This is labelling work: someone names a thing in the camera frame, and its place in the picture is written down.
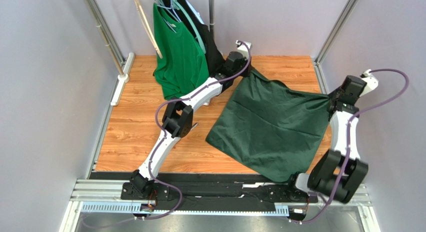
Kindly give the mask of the dark green cloth napkin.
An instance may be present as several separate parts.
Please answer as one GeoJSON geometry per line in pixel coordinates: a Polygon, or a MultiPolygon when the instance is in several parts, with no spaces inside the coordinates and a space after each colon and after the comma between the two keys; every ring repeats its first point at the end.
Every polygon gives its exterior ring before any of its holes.
{"type": "Polygon", "coordinates": [[[253,69],[206,142],[273,182],[306,172],[329,125],[329,97],[290,89],[253,69]]]}

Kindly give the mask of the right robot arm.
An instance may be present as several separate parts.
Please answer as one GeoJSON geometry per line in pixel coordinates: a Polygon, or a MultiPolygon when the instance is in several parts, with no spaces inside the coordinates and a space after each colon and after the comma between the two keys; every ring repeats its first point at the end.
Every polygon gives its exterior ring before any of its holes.
{"type": "Polygon", "coordinates": [[[361,161],[356,145],[359,121],[356,102],[377,86],[378,80],[372,75],[348,75],[341,86],[328,94],[331,146],[310,174],[293,175],[291,182],[297,192],[333,196],[333,200],[343,204],[352,199],[369,170],[368,164],[361,161]]]}

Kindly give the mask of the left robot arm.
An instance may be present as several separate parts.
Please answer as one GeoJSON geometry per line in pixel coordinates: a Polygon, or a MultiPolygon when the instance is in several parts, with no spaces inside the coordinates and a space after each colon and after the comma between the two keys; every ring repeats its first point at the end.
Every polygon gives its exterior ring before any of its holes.
{"type": "Polygon", "coordinates": [[[161,132],[153,149],[128,182],[122,185],[121,199],[146,200],[154,194],[161,166],[173,147],[195,127],[194,113],[212,98],[228,89],[238,76],[247,76],[251,66],[250,48],[232,51],[221,72],[209,77],[192,92],[161,104],[165,112],[157,122],[161,132]]]}

